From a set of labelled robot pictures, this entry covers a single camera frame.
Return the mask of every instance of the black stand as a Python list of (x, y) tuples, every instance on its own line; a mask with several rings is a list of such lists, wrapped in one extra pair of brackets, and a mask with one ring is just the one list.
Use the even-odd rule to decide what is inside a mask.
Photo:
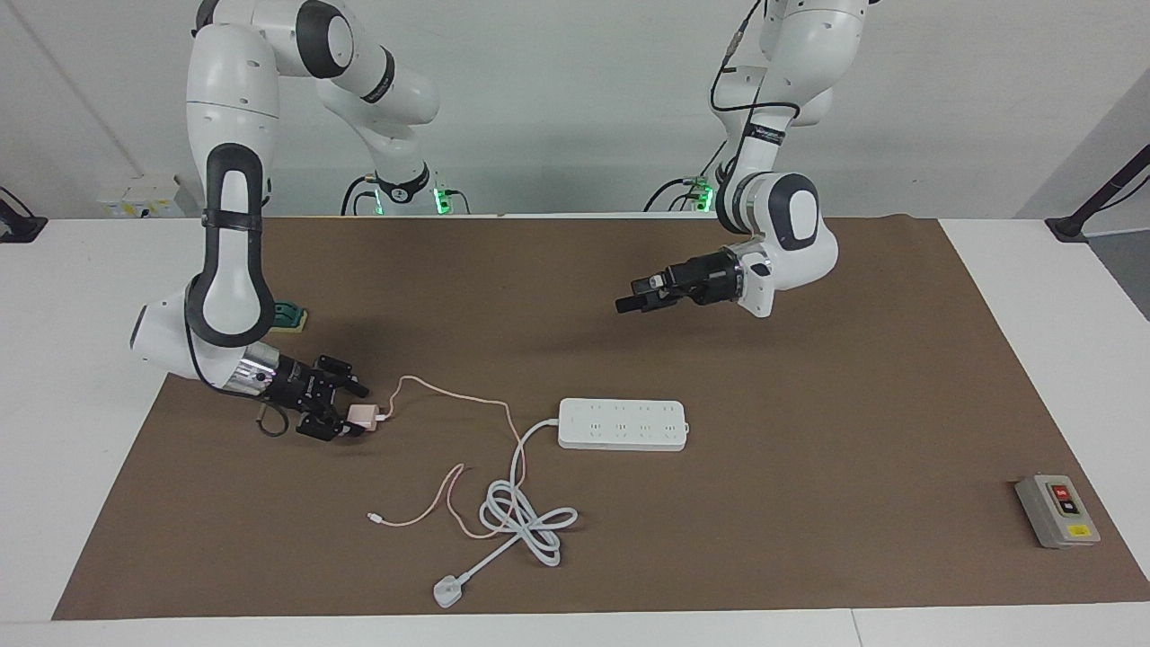
[(1064, 242), (1084, 242), (1087, 241), (1086, 236), (1082, 234), (1082, 225), (1086, 224), (1087, 219), (1098, 213), (1102, 207), (1110, 201), (1119, 191), (1122, 190), (1127, 184), (1129, 184), (1142, 169), (1150, 165), (1150, 146), (1145, 146), (1142, 151), (1134, 155), (1122, 170), (1119, 170), (1117, 175), (1110, 178), (1110, 182), (1098, 188), (1090, 199), (1079, 207), (1073, 215), (1066, 217), (1048, 217), (1046, 226), (1055, 233), (1055, 237)]
[(44, 230), (48, 218), (24, 217), (13, 210), (8, 202), (0, 199), (0, 222), (3, 222), (9, 229), (7, 233), (0, 234), (0, 242), (31, 242)]

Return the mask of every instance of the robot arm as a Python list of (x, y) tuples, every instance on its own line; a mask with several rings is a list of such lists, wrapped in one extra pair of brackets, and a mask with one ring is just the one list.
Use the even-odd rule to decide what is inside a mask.
[(619, 311), (650, 311), (685, 296), (699, 305), (735, 300), (764, 317), (776, 290), (834, 268), (838, 242), (822, 221), (814, 183), (774, 164), (787, 130), (818, 123), (829, 109), (831, 86), (853, 62), (874, 2), (768, 0), (760, 38), (768, 67), (728, 68), (747, 16), (715, 79), (712, 109), (728, 132), (715, 168), (715, 210), (727, 230), (750, 239), (634, 280), (632, 295), (615, 303)]
[(260, 342), (275, 318), (261, 232), (278, 78), (317, 78), (324, 105), (371, 148), (377, 175), (409, 188), (396, 201), (412, 209), (434, 185), (408, 125), (435, 117), (436, 88), (367, 38), (338, 0), (204, 0), (193, 33), (187, 132), (207, 198), (204, 269), (185, 290), (144, 306), (130, 346), (225, 395), (302, 413), (298, 431), (307, 436), (360, 436), (335, 409), (338, 390), (368, 395), (351, 365), (321, 356), (308, 368)]

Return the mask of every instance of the brown paper mat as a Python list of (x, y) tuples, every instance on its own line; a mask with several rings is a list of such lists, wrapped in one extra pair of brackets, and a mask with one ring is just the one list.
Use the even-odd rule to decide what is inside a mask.
[[(562, 565), (515, 547), (452, 611), (1029, 604), (1150, 599), (1150, 586), (936, 222), (833, 221), (826, 279), (759, 321), (735, 305), (616, 315), (629, 280), (727, 242), (707, 221), (273, 219), (267, 274), (307, 306), (269, 342), (504, 399), (521, 430), (568, 396), (676, 399), (681, 454), (528, 446), (539, 510), (572, 506)], [(411, 387), (363, 442), (271, 440), (254, 407), (169, 379), (56, 619), (438, 613), (431, 586), (492, 550), (473, 519), (505, 477), (500, 410)], [(1037, 546), (1011, 482), (1067, 473), (1103, 537)]]

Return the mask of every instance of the power strip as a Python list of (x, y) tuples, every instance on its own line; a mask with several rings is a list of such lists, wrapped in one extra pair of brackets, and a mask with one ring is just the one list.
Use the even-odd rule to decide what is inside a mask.
[(683, 406), (673, 400), (593, 400), (559, 403), (564, 449), (681, 452), (690, 431)]

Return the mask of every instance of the white wall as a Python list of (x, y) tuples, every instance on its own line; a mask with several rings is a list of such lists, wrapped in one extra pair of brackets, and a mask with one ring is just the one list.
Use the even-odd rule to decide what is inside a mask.
[[(0, 182), (48, 215), (84, 216), (99, 175), (135, 163), (192, 176), (195, 5), (0, 0)], [(421, 132), (444, 179), (477, 210), (550, 211), (637, 209), (662, 179), (697, 171), (722, 137), (705, 92), (750, 1), (350, 5), (440, 85), (443, 110)], [(47, 54), (7, 38), (12, 7)], [(781, 159), (820, 184), (831, 214), (1015, 215), (1150, 62), (1145, 0), (887, 0), (868, 13), (837, 106)], [(745, 49), (754, 62), (753, 38)], [(40, 76), (53, 74), (45, 56), (64, 78)], [(84, 99), (53, 105), (45, 88), (69, 83)], [(284, 80), (283, 125), (271, 211), (334, 211), (367, 153), (302, 79)]]
[[(1060, 217), (1074, 213), (1143, 146), (1150, 145), (1150, 70), (1134, 84), (1102, 123), (1074, 149), (1037, 193), (1022, 207), (1019, 217)], [(1114, 199), (1133, 190), (1140, 175)], [(1098, 213), (1087, 222), (1087, 234), (1150, 229), (1150, 188), (1122, 203)]]

